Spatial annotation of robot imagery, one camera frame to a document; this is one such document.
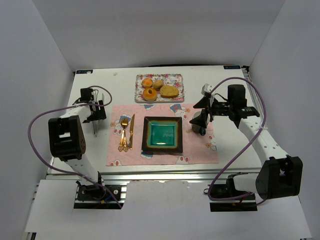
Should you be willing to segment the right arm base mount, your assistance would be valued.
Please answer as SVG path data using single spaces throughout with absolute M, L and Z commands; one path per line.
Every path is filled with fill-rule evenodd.
M 214 184 L 212 188 L 203 191 L 211 198 L 217 199 L 210 202 L 212 213 L 231 213 L 231 212 L 256 212 L 258 210 L 256 197 L 254 194 L 247 194 L 245 191 L 236 190 L 234 177 L 243 173 L 231 174 L 227 177 L 224 184 Z

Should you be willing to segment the brown bread slice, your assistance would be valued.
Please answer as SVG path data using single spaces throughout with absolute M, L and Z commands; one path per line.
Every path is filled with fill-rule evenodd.
M 160 88 L 160 95 L 163 98 L 175 98 L 179 95 L 179 89 L 175 86 L 164 85 Z

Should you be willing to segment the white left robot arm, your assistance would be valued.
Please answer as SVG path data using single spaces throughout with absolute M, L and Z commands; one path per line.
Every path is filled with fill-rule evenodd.
M 99 91 L 91 87 L 82 88 L 72 109 L 48 121 L 50 152 L 80 174 L 80 186 L 102 184 L 100 173 L 85 155 L 87 145 L 82 128 L 82 124 L 92 123 L 97 136 L 99 123 L 107 118 L 104 100 L 98 100 L 98 94 Z

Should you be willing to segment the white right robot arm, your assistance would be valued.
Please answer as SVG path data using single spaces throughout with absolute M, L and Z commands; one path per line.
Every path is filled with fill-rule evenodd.
M 205 129 L 215 116 L 228 117 L 243 133 L 261 161 L 259 173 L 239 172 L 229 175 L 224 186 L 214 184 L 208 189 L 211 199 L 240 199 L 243 195 L 258 194 L 261 199 L 297 196 L 300 193 L 303 162 L 284 151 L 263 127 L 263 119 L 253 106 L 247 105 L 246 88 L 241 84 L 227 87 L 227 99 L 215 99 L 213 86 L 202 87 L 202 99 L 194 105 L 200 109 L 190 123 Z

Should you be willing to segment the ring donut bread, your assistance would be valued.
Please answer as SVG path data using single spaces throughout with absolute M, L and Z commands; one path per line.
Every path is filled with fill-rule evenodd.
M 155 101 L 157 96 L 157 91 L 153 87 L 147 87 L 142 92 L 142 98 L 148 102 Z

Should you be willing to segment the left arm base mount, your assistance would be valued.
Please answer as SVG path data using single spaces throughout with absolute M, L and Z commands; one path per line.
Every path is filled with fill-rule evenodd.
M 121 206 L 116 203 L 107 190 L 97 189 L 95 185 L 78 185 L 73 208 L 82 210 L 120 210 L 124 205 L 122 186 L 112 184 L 106 187 Z

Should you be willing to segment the steel serving tongs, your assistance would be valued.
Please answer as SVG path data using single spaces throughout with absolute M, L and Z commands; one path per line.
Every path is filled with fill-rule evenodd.
M 102 104 L 104 104 L 105 102 L 105 96 L 103 93 L 99 94 L 99 90 L 98 89 L 95 89 L 93 91 L 94 93 L 94 101 L 99 104 L 99 101 L 102 101 Z M 93 125 L 93 134 L 95 137 L 98 136 L 99 134 L 99 128 L 100 128 L 100 120 L 94 120 L 92 122 L 92 125 Z

